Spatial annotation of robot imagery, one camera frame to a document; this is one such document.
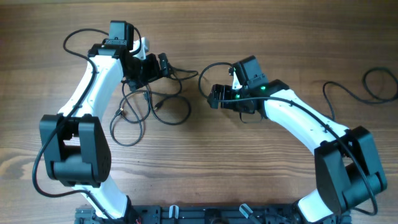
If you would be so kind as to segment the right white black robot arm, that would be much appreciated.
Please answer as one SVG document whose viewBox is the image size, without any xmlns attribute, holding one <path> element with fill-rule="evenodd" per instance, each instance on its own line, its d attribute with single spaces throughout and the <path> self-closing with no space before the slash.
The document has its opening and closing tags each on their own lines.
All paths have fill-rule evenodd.
<svg viewBox="0 0 398 224">
<path fill-rule="evenodd" d="M 212 86 L 211 108 L 239 114 L 259 113 L 295 136 L 314 156 L 316 188 L 287 206 L 275 218 L 289 223 L 344 223 L 353 210 L 375 216 L 376 195 L 387 179 L 373 135 L 364 127 L 350 129 L 314 110 L 281 80 L 269 81 L 255 56 L 227 63 L 232 85 Z"/>
</svg>

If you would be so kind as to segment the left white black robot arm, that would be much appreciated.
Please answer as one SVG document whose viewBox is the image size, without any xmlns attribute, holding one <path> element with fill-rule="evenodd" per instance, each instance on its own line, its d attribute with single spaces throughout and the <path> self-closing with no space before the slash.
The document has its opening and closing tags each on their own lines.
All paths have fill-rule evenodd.
<svg viewBox="0 0 398 224">
<path fill-rule="evenodd" d="M 101 126 L 115 88 L 126 82 L 137 90 L 172 73 L 166 54 L 149 54 L 138 29 L 126 21 L 111 21 L 107 38 L 83 56 L 86 72 L 69 101 L 55 115 L 39 123 L 42 147 L 35 159 L 32 181 L 38 193 L 37 168 L 44 160 L 47 175 L 70 194 L 83 194 L 102 223 L 136 223 L 139 214 L 130 198 L 110 176 L 111 152 Z"/>
</svg>

